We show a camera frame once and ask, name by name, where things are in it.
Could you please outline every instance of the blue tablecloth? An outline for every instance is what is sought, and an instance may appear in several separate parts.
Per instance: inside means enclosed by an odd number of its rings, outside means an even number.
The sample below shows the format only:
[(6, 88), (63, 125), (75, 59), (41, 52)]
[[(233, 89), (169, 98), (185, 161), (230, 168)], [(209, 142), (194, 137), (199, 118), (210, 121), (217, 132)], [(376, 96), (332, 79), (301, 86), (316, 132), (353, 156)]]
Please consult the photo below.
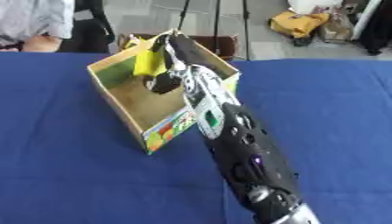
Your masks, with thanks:
[[(252, 223), (195, 128), (140, 150), (86, 72), (103, 57), (0, 53), (0, 223)], [(392, 223), (392, 63), (234, 64), (323, 223)]]

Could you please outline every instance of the tripod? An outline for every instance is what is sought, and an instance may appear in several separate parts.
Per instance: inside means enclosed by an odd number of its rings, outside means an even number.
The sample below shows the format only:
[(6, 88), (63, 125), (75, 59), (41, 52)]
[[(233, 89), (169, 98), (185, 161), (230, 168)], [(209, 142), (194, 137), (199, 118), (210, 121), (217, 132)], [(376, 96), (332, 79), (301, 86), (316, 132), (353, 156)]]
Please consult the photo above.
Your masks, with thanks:
[[(180, 31), (182, 28), (182, 25), (184, 23), (184, 20), (186, 18), (186, 13), (188, 12), (189, 8), (189, 3), (191, 0), (185, 0), (185, 5), (184, 9), (181, 11), (180, 14), (180, 21), (178, 25), (178, 30)], [(249, 54), (249, 11), (248, 11), (248, 0), (242, 0), (242, 8), (243, 8), (243, 20), (244, 20), (244, 26), (245, 26), (245, 39), (246, 39), (246, 54), (247, 54), (247, 60), (250, 60), (250, 54)], [(220, 22), (220, 14), (221, 14), (221, 0), (216, 0), (216, 9), (215, 9), (215, 23), (213, 27), (213, 51), (215, 53), (218, 53), (218, 30), (219, 30), (219, 22)]]

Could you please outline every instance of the open box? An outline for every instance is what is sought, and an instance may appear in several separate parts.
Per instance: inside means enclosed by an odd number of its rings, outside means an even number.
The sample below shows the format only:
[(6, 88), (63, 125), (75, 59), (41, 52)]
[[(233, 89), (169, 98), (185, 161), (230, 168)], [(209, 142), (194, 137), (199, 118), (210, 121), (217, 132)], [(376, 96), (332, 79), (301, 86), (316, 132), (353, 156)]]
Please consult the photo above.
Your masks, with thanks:
[[(184, 103), (182, 87), (167, 94), (154, 94), (144, 86), (143, 77), (132, 75), (135, 56), (150, 49), (158, 36), (88, 66), (98, 91), (149, 154), (195, 123), (193, 113)], [(225, 86), (235, 92), (239, 71), (202, 45), (197, 47), (216, 68)]]

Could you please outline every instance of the background floor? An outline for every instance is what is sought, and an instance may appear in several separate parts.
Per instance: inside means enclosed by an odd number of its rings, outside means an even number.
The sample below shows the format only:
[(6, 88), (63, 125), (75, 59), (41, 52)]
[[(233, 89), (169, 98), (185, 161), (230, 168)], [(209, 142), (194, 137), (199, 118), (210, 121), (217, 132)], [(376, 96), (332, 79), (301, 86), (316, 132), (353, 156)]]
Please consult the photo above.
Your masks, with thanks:
[[(244, 57), (242, 0), (221, 0), (220, 34), (239, 35), (237, 53)], [(160, 33), (179, 24), (179, 13), (185, 0), (106, 0), (105, 10), (117, 33)], [(212, 35), (215, 0), (191, 0), (183, 32), (188, 35)], [(248, 0), (251, 55), (253, 60), (281, 58), (333, 58), (392, 60), (392, 51), (370, 57), (355, 45), (326, 44), (315, 40), (308, 47), (297, 48), (290, 41), (271, 31), (268, 18), (288, 8), (287, 0)]]

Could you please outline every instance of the yellow block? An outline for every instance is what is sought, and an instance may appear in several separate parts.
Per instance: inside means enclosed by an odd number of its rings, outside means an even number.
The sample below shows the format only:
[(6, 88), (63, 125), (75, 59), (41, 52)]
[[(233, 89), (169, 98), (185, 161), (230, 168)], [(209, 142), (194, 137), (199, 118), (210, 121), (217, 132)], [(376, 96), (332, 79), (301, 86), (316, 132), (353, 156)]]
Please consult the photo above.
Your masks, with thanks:
[(167, 71), (165, 65), (165, 49), (159, 51), (144, 50), (136, 56), (134, 75), (158, 76)]

